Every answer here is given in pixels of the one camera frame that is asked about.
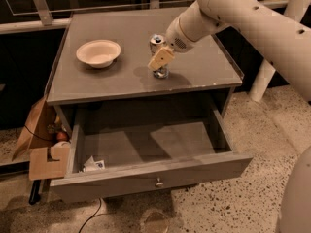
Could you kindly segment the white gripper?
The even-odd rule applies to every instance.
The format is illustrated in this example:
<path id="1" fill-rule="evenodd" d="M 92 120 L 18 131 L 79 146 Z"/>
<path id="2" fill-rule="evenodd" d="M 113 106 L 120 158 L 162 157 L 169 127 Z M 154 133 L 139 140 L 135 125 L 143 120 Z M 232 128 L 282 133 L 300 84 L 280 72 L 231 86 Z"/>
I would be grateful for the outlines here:
<path id="1" fill-rule="evenodd" d="M 176 17 L 166 30 L 165 37 L 168 46 L 160 47 L 152 56 L 148 67 L 157 71 L 170 63 L 174 58 L 174 51 L 185 53 L 191 50 L 197 42 L 195 26 L 182 16 Z"/>

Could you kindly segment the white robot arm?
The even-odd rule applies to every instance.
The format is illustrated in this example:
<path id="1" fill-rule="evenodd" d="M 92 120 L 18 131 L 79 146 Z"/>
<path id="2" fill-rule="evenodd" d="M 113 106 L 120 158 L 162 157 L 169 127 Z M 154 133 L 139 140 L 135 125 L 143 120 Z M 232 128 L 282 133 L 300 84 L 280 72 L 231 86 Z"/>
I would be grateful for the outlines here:
<path id="1" fill-rule="evenodd" d="M 166 45 L 149 63 L 152 70 L 187 52 L 201 39 L 231 26 L 276 69 L 305 100 L 311 99 L 310 29 L 257 0 L 195 0 L 169 25 Z M 213 200 L 198 216 L 208 230 L 193 233 L 310 233 L 310 150 L 289 170 L 259 171 L 249 189 L 237 184 L 223 202 Z"/>

